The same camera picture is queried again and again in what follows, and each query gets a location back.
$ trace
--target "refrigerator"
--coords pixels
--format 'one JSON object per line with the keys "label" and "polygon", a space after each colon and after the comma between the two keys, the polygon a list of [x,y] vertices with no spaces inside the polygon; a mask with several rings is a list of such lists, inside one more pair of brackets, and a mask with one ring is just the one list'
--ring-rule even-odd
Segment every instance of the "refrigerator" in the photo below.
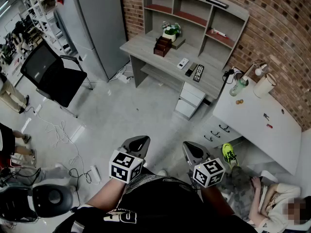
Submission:
{"label": "refrigerator", "polygon": [[110,80],[129,56],[120,50],[126,42],[121,0],[56,1],[56,10],[87,69]]}

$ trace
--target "brick wall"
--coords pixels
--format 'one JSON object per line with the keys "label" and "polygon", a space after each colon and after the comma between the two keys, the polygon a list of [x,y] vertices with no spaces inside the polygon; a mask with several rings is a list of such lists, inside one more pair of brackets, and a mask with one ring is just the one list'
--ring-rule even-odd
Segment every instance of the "brick wall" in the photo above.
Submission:
{"label": "brick wall", "polygon": [[[228,64],[246,71],[252,61],[266,61],[278,80],[272,96],[303,131],[311,128],[311,0],[229,1],[250,18]],[[123,0],[123,6],[130,39],[143,31],[142,0]]]}

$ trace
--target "drawer handle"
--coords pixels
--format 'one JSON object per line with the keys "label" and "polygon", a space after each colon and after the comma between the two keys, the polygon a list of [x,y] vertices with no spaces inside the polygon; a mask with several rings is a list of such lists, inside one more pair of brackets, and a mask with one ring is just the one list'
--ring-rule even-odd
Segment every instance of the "drawer handle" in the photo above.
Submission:
{"label": "drawer handle", "polygon": [[229,128],[229,126],[227,126],[226,128],[223,128],[223,127],[221,127],[221,125],[219,124],[219,127],[220,127],[222,130],[226,131],[227,133],[230,133],[230,130],[227,131],[227,129]]}
{"label": "drawer handle", "polygon": [[212,140],[212,137],[210,137],[210,139],[208,139],[208,138],[206,138],[206,136],[204,135],[204,138],[205,138],[206,140],[210,141],[210,142],[213,141],[213,140]]}
{"label": "drawer handle", "polygon": [[220,138],[220,136],[218,136],[218,134],[220,133],[219,131],[217,132],[217,134],[214,134],[212,130],[211,130],[210,132],[211,132],[214,136]]}

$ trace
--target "red shelf panel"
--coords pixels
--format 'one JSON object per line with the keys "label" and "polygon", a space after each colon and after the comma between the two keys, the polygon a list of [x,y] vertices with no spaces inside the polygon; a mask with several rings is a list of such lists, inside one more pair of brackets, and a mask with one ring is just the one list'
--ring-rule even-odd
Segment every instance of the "red shelf panel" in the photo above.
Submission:
{"label": "red shelf panel", "polygon": [[196,23],[201,24],[202,26],[206,26],[206,24],[207,24],[206,20],[204,20],[200,17],[196,17],[196,16],[191,15],[191,14],[186,13],[186,12],[178,11],[178,12],[175,12],[174,15],[182,17],[182,18],[190,20],[190,21],[194,21]]}
{"label": "red shelf panel", "polygon": [[234,46],[234,41],[233,40],[225,38],[225,37],[223,37],[223,36],[221,36],[220,34],[217,34],[217,33],[211,33],[211,29],[206,32],[206,35],[208,35],[211,38],[214,38],[214,39],[216,39],[216,40],[218,40],[218,41],[228,45],[231,48]]}
{"label": "red shelf panel", "polygon": [[162,11],[162,12],[170,13],[170,14],[172,13],[172,8],[165,7],[162,5],[157,5],[157,4],[150,4],[146,6],[145,8],[152,9],[152,10],[158,10],[158,11]]}

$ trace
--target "neon green sneaker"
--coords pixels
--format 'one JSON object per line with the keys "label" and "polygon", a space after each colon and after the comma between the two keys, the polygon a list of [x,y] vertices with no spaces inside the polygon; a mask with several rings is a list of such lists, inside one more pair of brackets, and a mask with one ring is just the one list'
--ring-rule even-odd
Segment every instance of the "neon green sneaker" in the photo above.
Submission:
{"label": "neon green sneaker", "polygon": [[233,147],[230,143],[223,144],[223,155],[224,155],[224,161],[227,162],[231,168],[232,168],[231,166],[232,162],[236,163],[237,166],[239,165],[238,160],[236,158],[237,156],[234,154]]}

